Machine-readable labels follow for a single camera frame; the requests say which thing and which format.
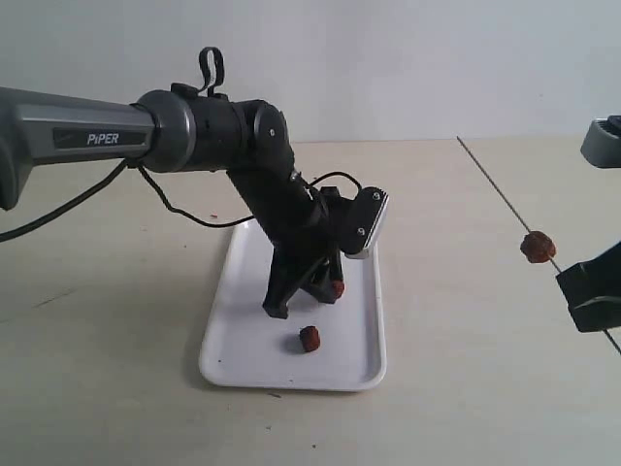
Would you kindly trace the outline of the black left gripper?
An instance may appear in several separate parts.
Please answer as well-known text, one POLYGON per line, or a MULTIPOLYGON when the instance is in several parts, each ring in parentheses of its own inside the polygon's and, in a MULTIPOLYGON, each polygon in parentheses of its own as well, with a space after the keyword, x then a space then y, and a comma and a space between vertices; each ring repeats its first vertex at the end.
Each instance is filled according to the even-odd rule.
POLYGON ((317 189, 263 169, 229 170, 227 176, 274 248, 262 304, 268 316, 288 318, 287 303, 300 289, 334 304, 332 283, 343 282, 337 229, 349 200, 335 186, 317 189))

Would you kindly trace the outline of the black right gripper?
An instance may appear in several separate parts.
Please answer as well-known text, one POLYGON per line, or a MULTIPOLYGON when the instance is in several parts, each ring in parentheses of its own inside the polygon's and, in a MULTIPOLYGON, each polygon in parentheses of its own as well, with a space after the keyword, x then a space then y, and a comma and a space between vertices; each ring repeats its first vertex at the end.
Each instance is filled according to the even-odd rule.
POLYGON ((619 243, 556 276, 579 332, 599 332, 620 326, 620 276, 619 243))

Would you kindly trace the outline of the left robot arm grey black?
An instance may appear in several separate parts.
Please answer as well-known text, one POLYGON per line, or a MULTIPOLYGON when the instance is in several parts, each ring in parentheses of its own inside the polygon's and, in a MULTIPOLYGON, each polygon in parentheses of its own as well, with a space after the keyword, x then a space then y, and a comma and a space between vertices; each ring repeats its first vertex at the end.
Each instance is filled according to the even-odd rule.
POLYGON ((176 85, 121 105, 1 91, 1 206, 13 209, 34 167, 119 159, 144 177, 224 171, 273 244, 263 307, 287 318, 304 290, 325 304, 344 291, 327 204, 295 167, 286 121, 262 100, 201 97, 176 85))

